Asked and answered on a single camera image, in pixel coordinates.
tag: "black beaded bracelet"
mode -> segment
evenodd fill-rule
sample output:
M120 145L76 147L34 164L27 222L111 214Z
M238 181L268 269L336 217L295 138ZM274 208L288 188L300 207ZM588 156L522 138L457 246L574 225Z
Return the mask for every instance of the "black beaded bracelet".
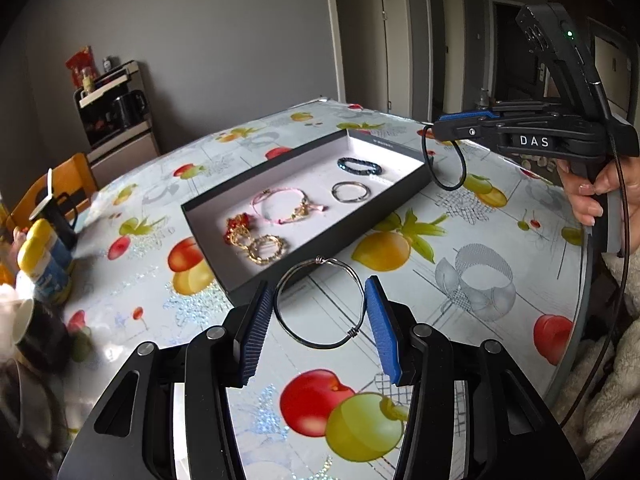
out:
M360 166L368 166L370 170L355 170L347 166L347 162L351 164L359 164ZM369 162L368 160L360 160L359 158L353 158L350 156L344 156L338 159L338 168L354 175L379 175L382 174L382 167L375 162Z

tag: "pink bracelet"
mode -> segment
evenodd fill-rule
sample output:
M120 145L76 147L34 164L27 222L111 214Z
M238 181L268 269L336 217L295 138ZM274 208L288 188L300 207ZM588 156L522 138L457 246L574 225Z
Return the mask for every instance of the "pink bracelet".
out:
M263 202L271 195L274 195L276 193L280 193L283 191L295 191L302 197L302 199L300 200L300 205L296 206L291 216L287 218L278 218L277 220L272 220L258 213L258 210L255 208L256 204ZM288 224L290 222L297 222L298 220L304 218L305 216L308 216L310 209L315 211L324 211L326 209L325 205L316 205L309 202L309 199L306 197L305 192L302 191L301 189L298 189L297 187L277 187L274 189L265 189L262 193L254 196L254 199L251 200L251 207L253 208L256 216L263 218L270 224L277 224L277 225Z

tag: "wooden chair back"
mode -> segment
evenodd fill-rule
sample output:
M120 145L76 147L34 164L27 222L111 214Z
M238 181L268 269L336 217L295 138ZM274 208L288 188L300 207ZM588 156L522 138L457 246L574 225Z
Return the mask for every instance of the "wooden chair back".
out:
M89 167L89 161L84 153L76 153L69 160L53 169L52 186L54 195L62 192L68 193L71 202L78 212L82 212L91 204L92 195L98 191L94 174ZM29 215L36 205L46 196L47 175L41 176L25 193L18 205L7 219L6 226L13 230L16 226L20 229L31 227ZM73 216L71 204L62 201L60 207L67 214Z

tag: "yellow and blue container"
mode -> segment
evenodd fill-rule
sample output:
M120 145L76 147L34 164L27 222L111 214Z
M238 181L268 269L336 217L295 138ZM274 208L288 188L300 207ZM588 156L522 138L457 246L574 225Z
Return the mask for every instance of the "yellow and blue container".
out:
M73 256L69 249L66 248L66 245L62 243L62 240L58 238L58 235L49 222L44 218L36 220L27 233L27 240L31 238L39 238L56 263L62 267L67 274L71 274L75 264Z
M71 293L71 278L53 259L42 240L25 241L18 252L18 266L33 282L38 295L53 306L60 306Z

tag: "mug handle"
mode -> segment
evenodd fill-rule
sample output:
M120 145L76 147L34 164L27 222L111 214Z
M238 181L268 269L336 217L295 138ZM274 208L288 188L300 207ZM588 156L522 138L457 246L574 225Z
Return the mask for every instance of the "mug handle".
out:
M71 222L71 228L75 229L76 228L76 223L78 223L78 208L76 207L76 204L74 204L71 201L71 197L69 196L69 193L67 193L66 191L63 191L62 193L60 193L56 197L56 202L60 203L60 199L61 198L66 198L67 200L69 200L69 203L71 204L71 207L74 210L74 220L73 220L73 222Z
M138 101L138 107L140 108L140 114L146 114L149 111L149 104L146 102L145 94L142 90L135 89L131 92L133 97Z

